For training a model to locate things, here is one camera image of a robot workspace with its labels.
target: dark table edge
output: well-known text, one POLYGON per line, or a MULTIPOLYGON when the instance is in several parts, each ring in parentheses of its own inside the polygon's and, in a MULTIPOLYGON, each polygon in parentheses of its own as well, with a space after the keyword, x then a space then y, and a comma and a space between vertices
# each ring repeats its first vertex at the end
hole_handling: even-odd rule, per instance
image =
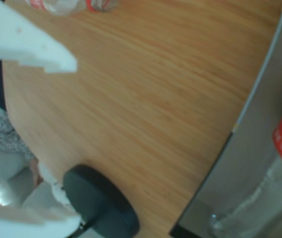
MULTIPOLYGON (((197 189, 194 197, 190 200, 190 202, 188 203, 187 207, 185 208, 185 211, 189 208, 189 206, 192 204, 192 202, 195 200, 196 196, 199 194, 199 191, 201 190, 201 188, 204 186, 205 182, 207 181, 209 175, 211 174, 212 170, 214 169, 214 167, 217 165, 219 158, 221 157, 221 155, 223 154, 226 146, 228 145, 228 143, 230 142, 232 136, 233 136, 233 132, 230 133, 230 135, 227 137, 226 142, 224 144, 224 146, 222 147, 220 153, 217 156, 216 161, 214 162, 214 164, 211 166, 210 170, 208 171, 207 176, 204 178, 203 182, 200 184, 199 188, 197 189)), ((174 238, 202 238, 192 232, 190 232, 189 230, 183 228, 181 225, 179 225, 179 221, 181 217, 178 219, 178 221, 176 222, 175 226, 172 228, 172 230, 170 231, 170 235, 174 238)))

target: wooden table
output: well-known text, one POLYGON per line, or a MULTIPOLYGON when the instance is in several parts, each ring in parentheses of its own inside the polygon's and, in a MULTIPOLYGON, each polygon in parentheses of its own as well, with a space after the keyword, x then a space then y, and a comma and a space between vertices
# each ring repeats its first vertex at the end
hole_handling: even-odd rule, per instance
POLYGON ((4 64, 10 118, 59 179, 78 163, 165 238, 216 158, 273 36, 282 0, 121 0, 54 17, 10 4, 78 57, 77 74, 4 64))

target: person's hand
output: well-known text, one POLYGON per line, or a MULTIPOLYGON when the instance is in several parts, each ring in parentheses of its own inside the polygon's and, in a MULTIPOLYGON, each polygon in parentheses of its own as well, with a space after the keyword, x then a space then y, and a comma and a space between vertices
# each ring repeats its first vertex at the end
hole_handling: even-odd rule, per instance
POLYGON ((40 171, 38 169, 38 159, 33 158, 30 160, 30 170, 33 173, 33 185, 36 188, 38 185, 43 182, 43 178, 40 175, 40 171))

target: bottle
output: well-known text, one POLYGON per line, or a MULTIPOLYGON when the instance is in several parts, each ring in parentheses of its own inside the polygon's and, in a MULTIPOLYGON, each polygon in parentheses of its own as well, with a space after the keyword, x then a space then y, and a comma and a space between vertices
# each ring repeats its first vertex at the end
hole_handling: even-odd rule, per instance
POLYGON ((90 11, 110 11, 118 0, 12 0, 26 3, 33 8, 54 15, 68 15, 89 9, 90 11))
POLYGON ((263 237, 263 228, 279 221, 282 214, 282 120, 273 133, 273 142, 273 162, 255 190, 236 207, 212 215, 209 226, 212 237, 263 237))

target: plastic bottle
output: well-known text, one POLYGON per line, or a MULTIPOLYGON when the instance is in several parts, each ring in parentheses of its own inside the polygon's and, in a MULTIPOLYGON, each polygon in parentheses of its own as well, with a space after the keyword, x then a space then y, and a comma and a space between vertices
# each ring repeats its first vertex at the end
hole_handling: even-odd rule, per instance
POLYGON ((212 215, 212 237, 264 237, 263 228, 273 227, 282 219, 282 120, 273 133, 273 142, 273 162, 255 190, 236 207, 212 215))
POLYGON ((83 10, 109 11, 117 5, 118 0, 12 0, 26 3, 54 15, 68 15, 83 10))

